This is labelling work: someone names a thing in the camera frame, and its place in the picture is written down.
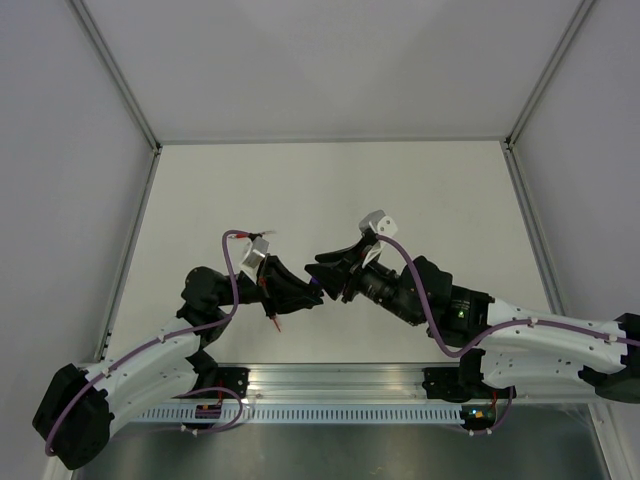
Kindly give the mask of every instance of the gray floor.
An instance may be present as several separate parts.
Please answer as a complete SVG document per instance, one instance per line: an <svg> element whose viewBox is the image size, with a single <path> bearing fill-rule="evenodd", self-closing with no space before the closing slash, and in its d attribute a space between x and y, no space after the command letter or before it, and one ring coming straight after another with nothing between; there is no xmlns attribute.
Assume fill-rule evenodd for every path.
<svg viewBox="0 0 640 480"><path fill-rule="evenodd" d="M244 425L112 441L75 479L608 478L594 439L584 409L542 407L514 408L501 430L475 438L437 426Z"/></svg>

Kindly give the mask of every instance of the table surface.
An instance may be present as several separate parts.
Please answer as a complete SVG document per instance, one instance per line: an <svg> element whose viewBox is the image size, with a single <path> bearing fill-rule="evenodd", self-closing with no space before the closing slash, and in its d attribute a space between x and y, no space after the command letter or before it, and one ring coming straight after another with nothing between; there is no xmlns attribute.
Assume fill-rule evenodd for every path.
<svg viewBox="0 0 640 480"><path fill-rule="evenodd" d="M412 256L425 255L454 283L548 310L497 141L165 146L109 355L156 334L181 306L192 268L225 272L225 230L277 230L270 253L307 279L305 264L355 243L360 219L380 208ZM231 241L236 264L244 246ZM391 247L380 262L404 266ZM348 305L326 299L279 320L282 333L260 305L241 306L207 351L221 363L449 360L424 326L362 297Z"/></svg>

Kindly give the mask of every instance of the white tabletop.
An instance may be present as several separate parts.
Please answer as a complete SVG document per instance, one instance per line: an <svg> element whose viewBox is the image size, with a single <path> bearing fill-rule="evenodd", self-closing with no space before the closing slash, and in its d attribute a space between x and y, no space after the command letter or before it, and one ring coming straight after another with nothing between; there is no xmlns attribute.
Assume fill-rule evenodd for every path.
<svg viewBox="0 0 640 480"><path fill-rule="evenodd" d="M275 229L278 255L304 280L317 253L350 246L367 213L384 209L396 239L454 283L528 308L547 302L498 142L389 142L165 146L120 303L109 355L158 329L182 305L187 273L225 272L225 230ZM245 241L234 240L239 261ZM400 271L386 247L380 263ZM446 361L425 327L369 300L279 317L241 306L207 351L220 363Z"/></svg>

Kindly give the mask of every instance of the white wall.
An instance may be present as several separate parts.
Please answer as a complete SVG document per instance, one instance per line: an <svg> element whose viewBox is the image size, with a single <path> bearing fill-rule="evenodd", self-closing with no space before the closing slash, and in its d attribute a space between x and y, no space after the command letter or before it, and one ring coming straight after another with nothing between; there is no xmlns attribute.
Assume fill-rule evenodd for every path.
<svg viewBox="0 0 640 480"><path fill-rule="evenodd" d="M640 313L640 3L599 2L518 145L571 313ZM615 410L640 456L640 407Z"/></svg>
<svg viewBox="0 0 640 480"><path fill-rule="evenodd" d="M0 477L31 480L31 419L96 347L150 155L64 0L0 2L0 86Z"/></svg>

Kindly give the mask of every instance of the perforated metal strip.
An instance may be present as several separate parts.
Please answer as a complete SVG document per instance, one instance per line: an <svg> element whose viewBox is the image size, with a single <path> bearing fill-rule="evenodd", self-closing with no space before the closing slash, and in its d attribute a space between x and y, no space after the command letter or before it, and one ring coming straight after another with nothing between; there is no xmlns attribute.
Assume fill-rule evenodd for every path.
<svg viewBox="0 0 640 480"><path fill-rule="evenodd" d="M461 424L459 405L246 405L241 421L288 424ZM217 423L238 413L238 405L225 403L214 422L211 414L196 412L195 404L167 403L152 408L135 422Z"/></svg>

